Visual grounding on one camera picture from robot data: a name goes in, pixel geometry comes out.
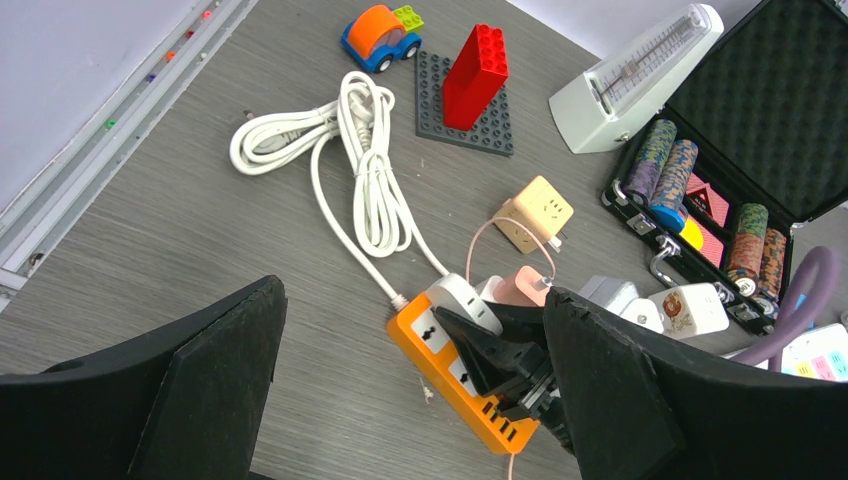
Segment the white plug adapter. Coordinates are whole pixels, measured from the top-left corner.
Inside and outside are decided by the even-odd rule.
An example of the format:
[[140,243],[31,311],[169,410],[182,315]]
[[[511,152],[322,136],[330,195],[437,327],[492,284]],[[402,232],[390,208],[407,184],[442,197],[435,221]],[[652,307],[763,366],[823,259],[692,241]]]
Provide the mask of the white plug adapter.
[[460,275],[449,273],[425,290],[434,307],[444,307],[459,316],[499,336],[501,321],[474,288]]

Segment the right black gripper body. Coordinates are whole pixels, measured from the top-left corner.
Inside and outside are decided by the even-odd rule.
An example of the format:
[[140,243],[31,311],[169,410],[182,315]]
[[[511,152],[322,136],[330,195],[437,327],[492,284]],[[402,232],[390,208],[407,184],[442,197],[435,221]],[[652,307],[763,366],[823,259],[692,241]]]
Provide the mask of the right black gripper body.
[[539,421],[564,450],[574,454],[564,403],[553,368],[550,364],[543,364],[539,372],[539,378],[534,380],[527,390],[501,396],[497,411],[510,421]]

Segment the white cube socket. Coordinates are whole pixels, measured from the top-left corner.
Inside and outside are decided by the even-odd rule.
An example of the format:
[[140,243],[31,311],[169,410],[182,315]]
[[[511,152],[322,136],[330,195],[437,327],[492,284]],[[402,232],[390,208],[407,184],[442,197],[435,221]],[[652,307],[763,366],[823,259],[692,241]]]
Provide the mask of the white cube socket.
[[662,320],[663,334],[681,340],[726,330],[730,321],[713,284],[677,286],[650,295]]

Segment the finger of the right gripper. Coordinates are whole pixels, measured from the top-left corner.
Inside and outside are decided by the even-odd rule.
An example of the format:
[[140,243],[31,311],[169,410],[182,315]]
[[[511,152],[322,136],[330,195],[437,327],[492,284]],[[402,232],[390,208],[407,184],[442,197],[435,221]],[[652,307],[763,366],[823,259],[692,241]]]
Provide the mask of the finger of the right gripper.
[[548,348],[533,342],[512,343],[444,308],[435,318],[454,342],[477,392],[506,396],[527,390],[539,378],[539,369],[550,364]]
[[547,347],[543,307],[516,306],[494,302],[487,302],[486,305],[502,325],[500,338],[512,343],[533,342],[541,348]]

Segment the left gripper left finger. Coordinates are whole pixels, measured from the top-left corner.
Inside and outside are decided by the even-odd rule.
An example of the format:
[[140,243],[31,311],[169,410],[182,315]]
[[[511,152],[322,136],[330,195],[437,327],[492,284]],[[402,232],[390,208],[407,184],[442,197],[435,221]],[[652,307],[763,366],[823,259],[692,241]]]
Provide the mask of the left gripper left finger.
[[250,479],[286,321],[263,277],[186,317],[1,378],[5,479]]

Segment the orange cube socket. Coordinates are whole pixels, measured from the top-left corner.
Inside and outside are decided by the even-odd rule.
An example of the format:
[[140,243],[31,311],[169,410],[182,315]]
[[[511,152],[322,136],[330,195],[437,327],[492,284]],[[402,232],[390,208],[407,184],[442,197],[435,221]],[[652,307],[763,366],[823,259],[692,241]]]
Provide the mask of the orange cube socket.
[[559,234],[574,214],[573,207],[543,176],[536,176],[518,194],[507,199],[495,213],[495,225],[523,254],[537,249],[534,240],[513,222],[529,230],[540,243],[555,252],[562,247]]

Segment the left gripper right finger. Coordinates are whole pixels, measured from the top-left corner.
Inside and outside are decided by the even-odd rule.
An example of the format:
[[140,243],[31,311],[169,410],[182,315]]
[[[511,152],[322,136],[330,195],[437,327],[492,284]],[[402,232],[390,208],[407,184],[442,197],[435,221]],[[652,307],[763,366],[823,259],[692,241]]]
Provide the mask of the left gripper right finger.
[[847,387],[740,364],[565,288],[544,330],[585,479],[843,479]]

